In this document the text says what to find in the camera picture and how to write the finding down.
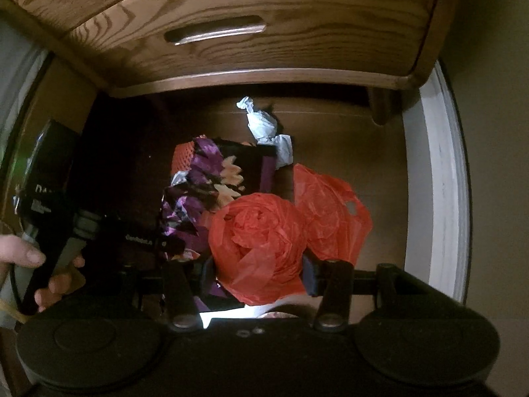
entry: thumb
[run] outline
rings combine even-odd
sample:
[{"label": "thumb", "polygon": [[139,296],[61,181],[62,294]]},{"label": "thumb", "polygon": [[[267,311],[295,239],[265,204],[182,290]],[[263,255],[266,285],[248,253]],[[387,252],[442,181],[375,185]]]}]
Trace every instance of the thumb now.
[{"label": "thumb", "polygon": [[40,267],[46,256],[17,236],[0,236],[0,262],[12,262],[23,267]]}]

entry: human hand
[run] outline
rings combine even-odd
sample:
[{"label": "human hand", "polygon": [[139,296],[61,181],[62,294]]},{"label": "human hand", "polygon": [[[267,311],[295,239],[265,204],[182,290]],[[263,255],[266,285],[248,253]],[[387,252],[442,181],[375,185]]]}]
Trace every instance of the human hand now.
[{"label": "human hand", "polygon": [[[46,256],[31,244],[17,236],[0,236],[0,288],[9,272],[10,264],[37,268],[46,261]],[[35,302],[39,312],[59,301],[64,294],[71,293],[84,285],[85,280],[76,267],[83,267],[85,261],[79,254],[72,266],[50,278],[48,287],[35,292]]]}]

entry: metal screw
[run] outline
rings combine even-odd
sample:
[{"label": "metal screw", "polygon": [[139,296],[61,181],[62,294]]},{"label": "metal screw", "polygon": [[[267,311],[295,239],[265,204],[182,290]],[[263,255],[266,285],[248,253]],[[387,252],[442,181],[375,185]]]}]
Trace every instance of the metal screw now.
[{"label": "metal screw", "polygon": [[325,328],[338,328],[344,323],[344,319],[336,313],[326,313],[318,318],[319,325]]},{"label": "metal screw", "polygon": [[197,317],[195,317],[195,315],[176,315],[173,318],[173,325],[178,328],[191,328],[194,327],[196,324]]},{"label": "metal screw", "polygon": [[251,333],[248,330],[239,330],[235,333],[238,337],[246,338],[250,337]]}]

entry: drawer handle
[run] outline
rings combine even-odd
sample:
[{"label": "drawer handle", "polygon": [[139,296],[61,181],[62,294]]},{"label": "drawer handle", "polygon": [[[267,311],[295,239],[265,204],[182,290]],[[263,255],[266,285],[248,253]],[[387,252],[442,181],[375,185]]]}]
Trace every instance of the drawer handle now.
[{"label": "drawer handle", "polygon": [[265,29],[266,23],[260,16],[240,16],[173,29],[163,36],[166,42],[183,45],[209,38],[262,33]]}]

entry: red plastic bag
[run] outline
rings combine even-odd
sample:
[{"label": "red plastic bag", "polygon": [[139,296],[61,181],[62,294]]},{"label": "red plastic bag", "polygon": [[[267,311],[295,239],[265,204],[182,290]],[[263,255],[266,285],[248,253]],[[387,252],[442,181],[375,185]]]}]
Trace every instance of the red plastic bag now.
[{"label": "red plastic bag", "polygon": [[[307,243],[313,253],[321,260],[340,259],[355,265],[373,222],[351,186],[296,164],[294,200],[305,217]],[[355,204],[356,215],[347,209],[349,201]]]},{"label": "red plastic bag", "polygon": [[305,292],[305,221],[291,202],[273,194],[240,197],[213,215],[209,242],[217,278],[239,301],[256,306]]}]

